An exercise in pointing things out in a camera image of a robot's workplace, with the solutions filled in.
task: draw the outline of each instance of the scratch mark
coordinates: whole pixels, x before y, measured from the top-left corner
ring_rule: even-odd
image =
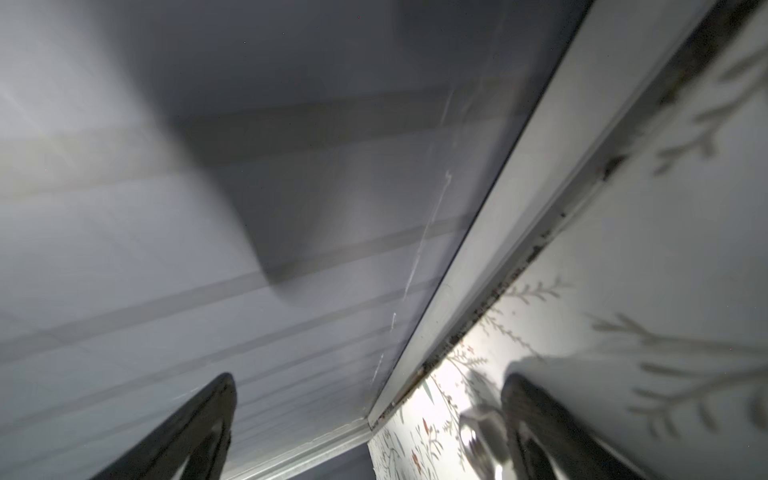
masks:
[[[373,380],[376,380],[376,376],[379,374],[379,369],[382,366],[382,360],[384,360],[384,354],[383,353],[382,353],[381,357],[379,357],[379,364],[376,366],[376,370],[373,371],[373,378],[371,378],[370,386],[373,386]]]
[[[424,232],[422,233],[422,239],[419,241],[419,246],[416,248],[416,258],[413,259],[413,266],[411,267],[411,274],[408,277],[408,282],[406,283],[406,290],[402,295],[403,301],[405,301],[406,297],[408,296],[408,289],[411,288],[411,282],[413,281],[413,276],[416,273],[416,267],[419,266],[419,260],[422,256],[422,250],[424,250],[424,244],[426,243],[426,237],[427,232],[429,232],[429,228],[432,226],[432,224],[435,222],[435,218],[437,218],[437,212],[440,208],[440,204],[442,203],[442,199],[445,196],[445,191],[448,190],[448,185],[451,184],[451,172],[450,170],[445,171],[445,183],[442,186],[442,191],[440,192],[440,197],[437,200],[437,204],[435,205],[435,208],[432,210],[432,215],[429,217],[429,221],[424,226]]]
[[[445,100],[445,107],[442,109],[442,117],[440,117],[440,127],[445,123],[445,117],[448,115],[448,107],[451,106],[451,99],[453,99],[453,91],[455,89],[451,87],[451,93],[448,94],[448,98]]]

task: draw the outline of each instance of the ceiling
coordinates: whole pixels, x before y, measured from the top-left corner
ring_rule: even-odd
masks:
[[[4,2],[0,478],[365,416],[585,3]]]

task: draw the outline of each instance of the wall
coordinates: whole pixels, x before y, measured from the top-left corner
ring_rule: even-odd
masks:
[[[661,478],[764,476],[767,78],[763,5],[375,435],[377,478],[475,478],[458,416],[511,372]]]

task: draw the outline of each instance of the leaf print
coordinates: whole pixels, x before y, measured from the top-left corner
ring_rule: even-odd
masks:
[[[750,421],[759,430],[768,429],[768,415],[766,414],[763,387],[758,387],[750,400]]]
[[[632,391],[634,392],[635,395],[644,397],[646,399],[654,399],[654,400],[668,400],[669,399],[669,396],[662,395],[662,394],[656,393],[656,392],[651,392],[650,390],[646,390],[646,389],[634,388],[634,389],[632,389]]]
[[[424,391],[429,397],[429,401],[432,402],[433,405],[435,405],[435,400],[432,399],[432,392],[429,391],[429,386],[427,385],[427,379],[422,380],[422,387],[424,387]]]
[[[700,374],[698,373],[686,372],[684,370],[673,369],[668,366],[657,365],[655,363],[647,363],[647,362],[641,362],[640,369],[643,370],[644,372],[648,372],[653,375],[681,376],[681,377],[700,376]]]
[[[712,433],[717,432],[717,423],[715,422],[715,418],[712,416],[703,400],[699,401],[697,412],[699,414],[699,420],[701,420],[701,423],[707,427],[707,430]]]
[[[402,443],[400,443],[400,439],[397,438],[397,435],[395,435],[395,441],[397,442],[397,446],[400,447],[400,452],[402,452],[402,455],[406,455],[406,450],[402,447]]]
[[[419,464],[419,458],[416,456],[416,453],[411,450],[411,458],[413,459],[413,463],[416,465],[416,468],[419,469],[419,475],[422,474],[422,466]]]
[[[680,438],[680,433],[677,432],[677,428],[675,428],[674,423],[672,423],[672,419],[669,415],[662,415],[661,421],[664,422],[664,428],[667,430],[667,433],[670,434],[670,437],[674,438]]]
[[[737,61],[735,64],[731,65],[730,68],[725,70],[725,72],[723,72],[723,74],[720,76],[720,81],[726,82],[726,81],[736,80],[741,75],[747,73],[749,70],[752,69],[752,67],[754,67],[755,65],[758,64],[758,62],[760,62],[760,60],[765,56],[767,51],[768,51],[768,48],[761,48],[755,53],[751,55],[747,55],[745,58],[742,58],[741,60]]]
[[[720,82],[728,82],[741,77],[763,61],[768,54],[768,47],[762,47],[758,51],[737,61],[720,76]],[[768,85],[768,68],[763,67],[742,92],[732,101],[710,108],[693,117],[691,123],[705,124],[706,127],[693,140],[685,144],[675,145],[659,151],[657,156],[662,160],[661,165],[654,171],[654,176],[667,173],[672,166],[684,157],[688,152],[699,150],[706,158],[717,154],[715,135],[758,91]]]

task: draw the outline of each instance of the ceiling panel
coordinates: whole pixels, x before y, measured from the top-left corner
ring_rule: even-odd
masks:
[[[0,480],[365,416],[586,3],[4,2]]]

